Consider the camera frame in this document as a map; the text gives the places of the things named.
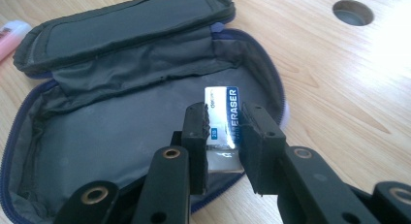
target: zipper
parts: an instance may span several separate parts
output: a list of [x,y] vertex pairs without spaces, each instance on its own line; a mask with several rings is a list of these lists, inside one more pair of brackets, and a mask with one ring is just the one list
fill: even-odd
[[9,194],[10,170],[12,166],[18,133],[29,109],[32,107],[37,98],[39,98],[39,96],[43,92],[52,89],[56,85],[56,80],[49,80],[36,86],[33,90],[30,91],[16,114],[15,121],[12,125],[12,130],[10,131],[9,138],[6,142],[0,170],[0,180],[2,181],[0,184],[0,203],[4,213],[13,223],[31,223],[30,221],[16,213],[12,205],[12,198]]
[[[255,47],[257,47],[257,51],[259,54],[261,54],[264,57],[264,60],[269,62],[271,67],[273,68],[272,70],[272,75],[274,76],[275,82],[279,88],[279,92],[281,93],[281,111],[280,114],[275,118],[275,122],[280,125],[281,122],[283,121],[284,118],[284,112],[286,109],[286,98],[285,98],[285,92],[284,92],[284,87],[281,82],[281,78],[278,75],[278,72],[274,66],[274,64],[271,61],[271,58],[269,55],[266,53],[264,48],[249,34],[237,30],[237,29],[222,29],[221,30],[221,25],[218,23],[215,23],[214,25],[211,26],[211,31],[212,31],[212,39],[213,40],[243,40],[246,42],[250,42],[253,44]],[[207,197],[205,197],[202,201],[194,204],[191,207],[191,213],[194,213],[201,208],[205,207],[208,205],[210,202],[214,201],[216,198],[218,198],[221,194],[223,194],[225,191],[227,191],[229,188],[231,188],[233,185],[235,185],[243,176],[245,175],[245,172],[238,174],[233,180],[231,180],[229,183],[225,184],[224,187],[218,189],[217,191],[211,193]]]

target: pink and white tube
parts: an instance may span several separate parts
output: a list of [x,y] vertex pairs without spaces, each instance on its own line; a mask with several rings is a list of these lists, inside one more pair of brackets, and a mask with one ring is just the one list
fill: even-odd
[[15,50],[31,26],[21,20],[9,21],[0,29],[0,61]]

